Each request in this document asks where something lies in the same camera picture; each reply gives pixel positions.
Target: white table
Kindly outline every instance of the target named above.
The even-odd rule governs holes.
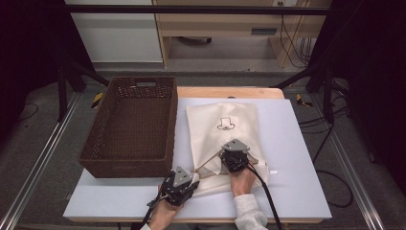
[[[254,103],[259,136],[271,173],[269,191],[282,222],[320,222],[330,219],[325,195],[312,165],[289,100],[180,98],[175,130],[173,168],[193,168],[186,106],[218,102]],[[83,170],[64,217],[72,221],[141,221],[147,203],[155,198],[163,178],[94,178]],[[253,189],[260,209],[273,221],[262,188]],[[192,197],[174,222],[232,222],[236,209],[232,193]]]

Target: black cable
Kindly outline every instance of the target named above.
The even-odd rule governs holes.
[[[159,202],[161,200],[161,194],[162,194],[162,186],[159,188],[158,195],[150,202],[150,204],[152,204],[152,206],[149,206],[146,216],[143,219],[142,226],[144,226],[148,222],[149,217],[151,216],[151,213],[153,211],[154,204],[156,204],[157,202]],[[135,223],[132,223],[130,230],[136,230],[136,229],[137,229],[137,225]]]
[[[328,134],[326,135],[325,139],[323,140],[322,144],[320,145],[319,149],[317,150],[316,155],[313,157],[313,159],[312,159],[313,165],[316,163],[317,157],[319,156],[319,154],[320,154],[320,152],[321,152],[323,146],[325,145],[325,143],[326,143],[326,141],[327,141],[327,138],[328,138],[329,134],[331,133],[333,127],[334,127],[334,123],[331,124],[331,127],[329,128]],[[316,170],[316,173],[326,173],[326,174],[329,174],[329,175],[331,175],[331,176],[334,176],[335,178],[337,178],[337,179],[339,179],[341,182],[343,182],[343,183],[346,185],[347,189],[350,191],[350,201],[349,201],[348,203],[346,203],[346,204],[344,204],[344,205],[341,205],[341,204],[333,203],[333,202],[331,202],[331,201],[329,201],[329,200],[327,199],[327,203],[328,203],[328,204],[330,204],[330,205],[332,205],[332,206],[335,206],[335,207],[337,207],[337,208],[347,208],[347,207],[349,207],[349,206],[353,203],[353,193],[352,193],[352,190],[351,190],[351,188],[350,188],[350,185],[349,185],[343,178],[341,178],[340,176],[338,176],[338,175],[336,175],[336,174],[334,174],[334,173],[332,173],[332,172],[328,172],[328,171]]]
[[[316,163],[317,157],[319,157],[319,154],[322,151],[322,148],[325,145],[327,138],[328,138],[329,134],[331,133],[333,127],[334,127],[334,123],[331,124],[331,127],[329,128],[329,131],[328,131],[325,139],[323,140],[322,145],[320,145],[319,149],[317,149],[316,155],[311,160],[313,162],[313,165],[314,165],[314,163]]]
[[[353,201],[354,201],[354,194],[353,194],[352,191],[351,191],[350,185],[349,185],[343,178],[341,178],[340,176],[338,176],[338,175],[336,175],[336,174],[334,174],[334,173],[332,173],[332,172],[328,172],[328,171],[316,170],[316,173],[329,174],[329,175],[331,175],[331,176],[333,176],[333,177],[339,179],[341,182],[343,182],[343,184],[344,184],[344,185],[347,187],[347,189],[350,191],[350,201],[349,201],[348,203],[346,203],[346,204],[336,204],[336,203],[333,203],[333,202],[329,201],[328,198],[326,197],[326,200],[327,200],[327,203],[328,203],[328,204],[330,204],[330,205],[332,205],[332,206],[334,206],[334,207],[337,207],[337,208],[348,208],[348,207],[351,206],[351,204],[352,204]]]
[[[24,121],[24,120],[27,120],[27,119],[33,117],[33,115],[35,115],[35,113],[38,111],[38,105],[36,105],[36,104],[34,104],[34,103],[26,103],[26,105],[33,105],[33,106],[35,106],[35,111],[34,111],[30,116],[17,120],[17,122],[22,122],[22,121]]]
[[[287,57],[289,58],[289,61],[290,61],[290,63],[293,65],[293,66],[295,66],[296,68],[305,68],[305,66],[298,66],[298,65],[296,65],[296,64],[294,64],[293,63],[293,61],[292,61],[292,58],[290,58],[290,55],[289,55],[289,53],[287,52],[287,50],[286,50],[286,48],[284,48],[284,45],[283,45],[283,41],[282,41],[282,30],[283,30],[283,28],[285,28],[284,27],[284,21],[283,21],[283,15],[281,15],[281,18],[282,18],[282,22],[281,22],[281,30],[280,30],[280,40],[281,40],[281,46],[282,46],[282,48],[284,49],[284,51],[286,52],[286,55],[287,55]]]
[[[254,169],[254,167],[253,167],[251,164],[249,164],[249,165],[250,165],[252,168],[251,168],[251,167],[248,167],[248,166],[247,166],[246,168],[247,168],[249,171],[251,171],[254,175],[256,175],[257,178],[259,179],[260,184],[262,185],[262,188],[263,188],[263,190],[264,190],[265,193],[266,193],[266,197],[268,198],[269,204],[271,205],[272,213],[273,213],[273,215],[274,215],[275,222],[277,223],[278,229],[282,230],[283,228],[282,228],[281,220],[279,219],[279,216],[278,216],[278,213],[277,213],[277,209],[275,208],[274,201],[272,200],[272,196],[271,196],[271,194],[269,193],[268,186],[267,186],[266,183],[262,180],[262,178],[259,176],[259,174],[258,174],[257,171]]]
[[[320,133],[323,133],[323,132],[325,132],[325,131],[328,131],[328,128],[326,128],[326,129],[324,129],[324,130],[321,130],[321,131],[312,131],[312,132],[310,132],[310,131],[303,131],[302,133],[303,133],[303,134],[320,134]]]

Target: gray floor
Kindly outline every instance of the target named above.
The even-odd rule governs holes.
[[[141,64],[137,69],[130,69],[131,71],[127,72],[125,70],[128,69],[110,67],[100,70],[100,74],[107,79],[114,76],[172,75],[178,78],[179,85],[202,86],[266,87],[300,71],[291,65],[284,69],[277,67],[267,40],[260,38],[253,40],[214,38],[211,44],[175,39],[167,69]],[[99,83],[85,79],[88,86],[84,93],[73,94],[69,90],[68,95],[71,97],[79,95],[78,106],[53,155],[49,158],[24,211],[20,214],[15,229],[117,229],[116,223],[74,223],[62,216],[69,202],[66,195],[74,191],[81,174],[82,167],[78,163],[78,157],[97,111],[90,106],[95,95],[105,90]],[[284,90],[285,97],[292,102],[299,122],[320,117],[317,107],[296,104],[298,93],[305,102],[316,104],[322,99],[321,94],[307,95],[304,91],[305,83],[306,79],[300,80]],[[37,112],[17,123],[9,140],[0,146],[1,217],[11,207],[57,125],[56,84],[35,90],[28,97],[27,103],[36,104]],[[346,101],[339,98],[335,104],[334,109],[338,109],[345,106]],[[35,107],[28,104],[21,118],[29,117],[34,110]],[[311,156],[314,156],[327,135],[325,129],[324,124],[303,129],[304,140]],[[333,132],[339,137],[340,144],[385,226],[384,229],[406,229],[405,196],[396,187],[384,166],[370,162],[368,148],[352,119],[346,114],[337,117]],[[315,168],[346,178],[331,137],[324,145]],[[322,173],[319,174],[319,178],[329,201],[344,204],[349,200],[350,193],[342,182]],[[354,200],[348,208],[330,205],[332,219],[318,224],[290,224],[290,229],[370,229],[359,204],[359,200]]]

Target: brown wicker basket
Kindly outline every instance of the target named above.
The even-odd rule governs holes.
[[[79,162],[97,178],[167,176],[177,102],[173,77],[113,78]]]

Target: white cloth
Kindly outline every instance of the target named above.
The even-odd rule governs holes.
[[[222,146],[233,139],[247,145],[249,154],[258,160],[255,169],[263,181],[268,179],[268,167],[259,144],[257,107],[254,103],[210,103],[187,107],[191,136],[192,159],[200,169],[199,187],[193,196],[207,196],[231,191],[230,176],[221,174],[217,156]]]
[[[267,229],[268,218],[259,210],[257,200],[252,194],[239,195],[234,198],[237,207],[236,226],[238,230]]]

